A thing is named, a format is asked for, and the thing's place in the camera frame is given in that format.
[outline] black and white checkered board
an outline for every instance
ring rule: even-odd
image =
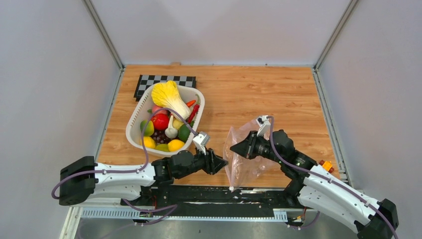
[[[152,76],[152,75],[140,75],[138,85],[135,89],[136,101],[139,101],[148,87],[166,81],[175,81],[177,85],[187,86],[196,88],[197,80],[195,76]]]

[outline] white plastic basket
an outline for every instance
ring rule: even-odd
[[[127,123],[126,126],[126,138],[129,140],[130,144],[133,146],[140,148],[143,150],[142,145],[140,144],[141,140],[141,129],[140,124],[143,120],[147,120],[151,114],[148,113],[147,110],[151,109],[154,106],[154,103],[151,99],[151,91],[154,85],[148,87],[144,94],[142,95],[142,98],[139,100],[138,105],[136,106],[135,110],[133,111],[132,117],[130,117],[129,123]],[[198,128],[199,122],[201,120],[202,112],[204,111],[205,106],[205,98],[204,95],[198,91],[195,88],[186,87],[186,86],[177,86],[177,89],[179,90],[180,97],[184,102],[188,102],[191,100],[196,100],[199,96],[200,99],[200,107],[198,110],[197,115],[195,116],[194,120],[194,126],[192,127],[195,131]],[[187,150],[189,146],[192,143],[194,136],[191,133],[188,137],[188,140],[186,141],[185,145],[178,151],[174,152],[164,152],[152,148],[146,148],[147,152],[152,155],[160,156],[160,157],[170,157],[172,155],[177,154],[180,150]]]

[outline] wooden tabletop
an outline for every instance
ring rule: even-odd
[[[208,148],[222,156],[223,145],[231,126],[239,128],[259,115],[275,117],[274,130],[284,129],[297,150],[317,162],[331,161],[337,178],[328,131],[310,68],[129,65],[107,126],[98,162],[115,165],[142,164],[143,150],[126,139],[126,125],[137,102],[133,97],[140,75],[196,76],[197,89],[206,100],[198,131],[210,137]],[[158,157],[149,156],[150,160]],[[286,187],[290,179],[275,166],[244,186]],[[216,175],[200,171],[175,184],[229,186],[225,170]]]

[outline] metal strip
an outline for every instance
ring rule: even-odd
[[[111,113],[112,113],[112,111],[113,111],[113,106],[114,106],[114,103],[115,103],[116,98],[117,98],[118,91],[119,91],[120,86],[121,86],[121,81],[122,81],[122,79],[123,79],[124,71],[125,71],[125,68],[122,68],[122,69],[120,70],[120,76],[119,76],[119,79],[118,79],[118,81],[117,81],[116,87],[115,87],[115,89],[114,89],[113,98],[112,98],[112,100],[111,100],[111,103],[110,103],[110,108],[109,108],[109,110],[108,110],[108,114],[107,114],[107,119],[105,120],[104,128],[103,128],[103,131],[102,131],[102,133],[101,133],[101,138],[100,138],[100,142],[99,142],[99,144],[98,144],[97,152],[95,153],[95,158],[94,158],[94,159],[95,159],[95,161],[97,161],[97,159],[98,159],[98,155],[100,154],[101,147],[102,147],[102,145],[103,145],[104,136],[105,136],[105,133],[106,133],[106,131],[107,131],[107,126],[108,126],[108,123],[110,122]]]
[[[341,30],[343,29],[344,25],[346,24],[347,20],[349,19],[350,15],[352,14],[353,10],[355,9],[356,5],[358,4],[359,0],[351,0],[349,5],[347,6],[346,10],[341,16],[340,21],[338,22],[337,26],[334,29],[330,39],[328,40],[327,44],[325,45],[324,50],[322,51],[321,55],[319,56],[316,64],[314,65],[314,69],[318,70],[322,63],[324,62],[326,56],[328,55],[331,47],[337,40],[338,35],[340,34]]]
[[[74,239],[75,238],[82,212],[83,212],[83,208],[81,207],[69,208],[59,239]]]
[[[148,216],[131,208],[84,208],[81,218],[145,219],[156,220],[161,216]],[[168,216],[166,220],[220,221],[220,222],[287,222],[287,212],[274,210],[274,217],[182,217]]]
[[[106,29],[104,28],[104,25],[101,23],[100,17],[98,16],[97,11],[95,10],[94,4],[91,0],[82,0],[82,2],[85,4],[85,7],[87,8],[88,13],[90,14],[95,26],[97,27],[98,31],[101,34],[101,37],[103,38],[108,50],[110,51],[114,61],[116,62],[117,66],[120,70],[124,68],[124,64],[121,61],[121,58],[119,57],[116,48],[114,47],[113,43],[110,40],[110,37],[108,36]]]
[[[325,98],[325,90],[324,90],[323,84],[320,81],[318,71],[313,70],[312,74],[314,76],[316,91],[318,92],[319,101],[321,102],[322,113],[324,114],[325,123],[326,123],[327,129],[328,129],[329,138],[331,140],[331,145],[333,147],[334,157],[335,157],[335,160],[337,161],[338,170],[339,170],[339,173],[340,173],[340,179],[344,183],[350,184],[350,182],[348,180],[346,166],[344,164],[343,154],[341,152],[340,143],[338,142],[337,133],[336,133],[336,130],[335,130],[335,127],[334,127],[335,124],[334,124],[333,119],[331,117],[331,111],[330,111],[329,103],[327,102],[327,100]]]

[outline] plastic bag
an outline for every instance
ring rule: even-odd
[[[225,167],[225,171],[230,183],[230,190],[232,192],[247,183],[253,182],[266,170],[278,165],[276,162],[261,156],[254,159],[246,159],[230,150],[232,145],[245,140],[251,130],[258,129],[259,125],[255,119],[246,123],[237,130],[230,127],[230,131],[228,132],[227,139],[224,143],[223,159],[229,162],[229,164]],[[264,134],[264,138],[266,139],[269,139],[269,136],[269,132]]]

